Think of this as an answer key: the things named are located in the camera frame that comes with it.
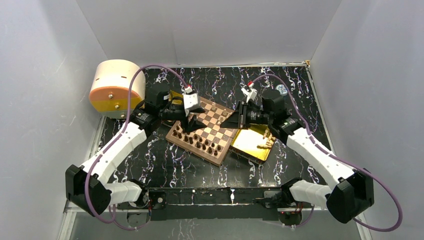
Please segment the black aluminium base frame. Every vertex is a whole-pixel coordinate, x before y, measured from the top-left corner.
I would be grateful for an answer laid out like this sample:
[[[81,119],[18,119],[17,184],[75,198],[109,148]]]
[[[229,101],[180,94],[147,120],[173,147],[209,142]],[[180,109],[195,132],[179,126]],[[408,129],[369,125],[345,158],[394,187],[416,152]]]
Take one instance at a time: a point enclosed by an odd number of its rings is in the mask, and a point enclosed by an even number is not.
[[[174,219],[262,219],[290,227],[306,222],[301,210],[311,204],[285,203],[279,187],[151,188],[147,202],[117,203],[116,209],[141,209],[152,221]]]

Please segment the gold tin with white pieces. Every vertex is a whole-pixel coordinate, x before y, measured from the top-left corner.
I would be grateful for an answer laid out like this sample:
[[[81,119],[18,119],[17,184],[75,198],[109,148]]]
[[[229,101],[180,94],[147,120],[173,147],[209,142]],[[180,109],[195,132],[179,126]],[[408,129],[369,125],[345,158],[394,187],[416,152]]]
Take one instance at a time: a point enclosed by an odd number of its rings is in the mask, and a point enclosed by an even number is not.
[[[257,144],[263,141],[263,134],[266,129],[269,128],[263,124],[253,124],[249,129],[239,129],[230,144],[229,150],[239,157],[245,158],[255,164],[263,165],[273,148],[257,148]]]

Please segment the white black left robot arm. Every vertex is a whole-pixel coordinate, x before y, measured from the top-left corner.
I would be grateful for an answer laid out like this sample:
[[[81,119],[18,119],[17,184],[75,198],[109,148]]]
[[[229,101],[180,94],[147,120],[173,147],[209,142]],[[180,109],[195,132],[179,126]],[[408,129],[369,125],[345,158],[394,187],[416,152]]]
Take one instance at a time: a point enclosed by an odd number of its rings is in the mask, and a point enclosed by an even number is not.
[[[190,115],[204,112],[195,91],[186,89],[182,96],[171,96],[169,90],[160,90],[147,96],[101,150],[80,166],[72,164],[67,168],[66,199],[97,218],[107,208],[122,203],[132,203],[137,208],[149,206],[151,199],[145,184],[135,179],[110,183],[112,173],[163,121],[179,121],[183,132],[191,133],[206,125]]]

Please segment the white pieces pile in tin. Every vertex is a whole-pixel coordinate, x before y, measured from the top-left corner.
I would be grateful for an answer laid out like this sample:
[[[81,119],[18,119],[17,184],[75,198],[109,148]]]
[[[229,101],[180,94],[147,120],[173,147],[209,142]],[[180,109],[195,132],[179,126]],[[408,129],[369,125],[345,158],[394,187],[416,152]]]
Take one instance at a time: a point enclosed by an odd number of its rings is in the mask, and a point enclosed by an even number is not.
[[[269,129],[266,129],[262,135],[262,142],[256,145],[258,149],[271,149],[276,141]]]

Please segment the empty gold tin box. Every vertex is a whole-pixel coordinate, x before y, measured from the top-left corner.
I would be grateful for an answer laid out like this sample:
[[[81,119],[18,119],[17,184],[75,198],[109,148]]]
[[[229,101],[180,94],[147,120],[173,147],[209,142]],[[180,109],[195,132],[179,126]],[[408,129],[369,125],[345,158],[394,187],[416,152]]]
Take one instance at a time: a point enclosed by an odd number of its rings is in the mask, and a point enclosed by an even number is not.
[[[169,99],[168,102],[170,104],[175,105],[183,105],[184,104],[184,97],[182,93],[178,93],[176,91],[170,90],[169,91]]]

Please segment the wooden chess board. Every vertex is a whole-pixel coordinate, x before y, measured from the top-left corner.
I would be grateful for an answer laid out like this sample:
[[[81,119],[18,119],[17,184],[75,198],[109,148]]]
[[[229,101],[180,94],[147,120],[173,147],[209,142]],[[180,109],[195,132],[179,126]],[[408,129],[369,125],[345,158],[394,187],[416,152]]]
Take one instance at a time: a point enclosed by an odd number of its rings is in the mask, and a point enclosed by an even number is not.
[[[203,97],[200,98],[200,103],[205,112],[195,115],[197,120],[204,123],[206,127],[191,133],[183,133],[181,123],[177,121],[165,139],[219,167],[238,131],[222,128],[221,123],[234,111]]]

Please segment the dark chess pieces row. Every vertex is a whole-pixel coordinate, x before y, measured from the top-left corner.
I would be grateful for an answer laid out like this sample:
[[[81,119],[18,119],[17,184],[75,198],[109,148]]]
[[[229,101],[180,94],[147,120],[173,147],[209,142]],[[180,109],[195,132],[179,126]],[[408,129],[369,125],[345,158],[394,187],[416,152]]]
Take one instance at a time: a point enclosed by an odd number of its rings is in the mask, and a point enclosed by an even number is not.
[[[210,128],[198,129],[191,133],[183,133],[178,123],[168,132],[166,139],[187,151],[190,151],[203,158],[219,158],[224,152],[228,141],[226,135]]]

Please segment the cream orange round appliance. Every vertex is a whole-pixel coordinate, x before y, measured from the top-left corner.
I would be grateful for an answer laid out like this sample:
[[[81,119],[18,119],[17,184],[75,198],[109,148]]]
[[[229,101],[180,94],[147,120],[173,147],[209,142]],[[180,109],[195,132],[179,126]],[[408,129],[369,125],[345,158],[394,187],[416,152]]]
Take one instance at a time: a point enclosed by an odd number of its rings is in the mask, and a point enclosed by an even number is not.
[[[101,115],[111,119],[126,119],[136,105],[145,99],[146,78],[140,69],[124,59],[105,60],[96,68],[88,99]]]

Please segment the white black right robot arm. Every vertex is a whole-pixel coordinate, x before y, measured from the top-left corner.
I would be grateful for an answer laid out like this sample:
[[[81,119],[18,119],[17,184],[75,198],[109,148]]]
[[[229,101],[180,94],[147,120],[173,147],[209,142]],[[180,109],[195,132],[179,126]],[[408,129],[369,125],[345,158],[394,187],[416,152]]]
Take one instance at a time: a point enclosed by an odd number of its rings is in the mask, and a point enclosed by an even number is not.
[[[271,200],[288,207],[300,202],[323,207],[343,224],[375,203],[372,178],[333,159],[325,146],[312,142],[305,123],[299,115],[289,113],[278,90],[269,90],[261,103],[258,106],[251,99],[239,101],[220,127],[247,130],[253,125],[266,125],[273,137],[303,157],[326,182],[321,185],[294,178],[283,184]]]

